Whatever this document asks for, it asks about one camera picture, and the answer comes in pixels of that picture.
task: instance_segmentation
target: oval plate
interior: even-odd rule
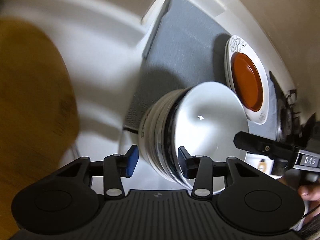
[[[239,36],[232,36],[226,44],[226,53],[225,53],[225,75],[227,80],[227,85],[236,93],[236,89],[233,83],[232,77],[232,68],[231,68],[231,58],[232,55],[236,52],[241,52],[246,54],[254,63],[259,73],[262,90],[263,90],[263,101],[260,110],[254,112],[243,105],[244,111],[249,120],[256,124],[264,124],[268,117],[269,111],[269,86],[266,71],[258,58],[257,54],[250,47],[248,43],[245,42]]]

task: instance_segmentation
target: brown round wooden surface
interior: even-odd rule
[[[240,101],[246,108],[259,111],[263,102],[263,89],[256,66],[246,54],[240,52],[233,54],[231,66],[236,94]]]
[[[52,41],[19,19],[0,19],[0,239],[18,227],[13,197],[55,171],[79,132],[68,71]]]

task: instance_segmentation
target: gray cloth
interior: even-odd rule
[[[140,69],[124,126],[137,130],[161,96],[206,81],[226,84],[224,50],[230,34],[186,0],[170,0]]]
[[[248,120],[249,133],[259,135],[271,140],[276,140],[276,127],[277,127],[277,98],[276,90],[273,82],[269,77],[269,112],[267,120],[264,124],[255,124]]]

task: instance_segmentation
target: ribbed black surface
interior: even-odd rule
[[[294,232],[280,236],[253,236],[226,224],[210,202],[197,201],[187,191],[132,190],[109,201],[88,225],[63,235],[43,236],[21,230],[12,240],[298,240]]]

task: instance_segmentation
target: black device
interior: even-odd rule
[[[245,132],[234,143],[287,160],[287,169],[320,171],[319,154]],[[191,195],[130,190],[126,196],[121,177],[132,176],[138,158],[137,146],[100,162],[81,157],[26,187],[12,201],[21,229],[11,239],[301,239],[293,231],[305,209],[297,192],[235,157],[214,162],[180,147],[184,176],[196,178]],[[94,176],[103,176],[103,195],[91,189]],[[218,195],[212,195],[213,177],[225,178]]]

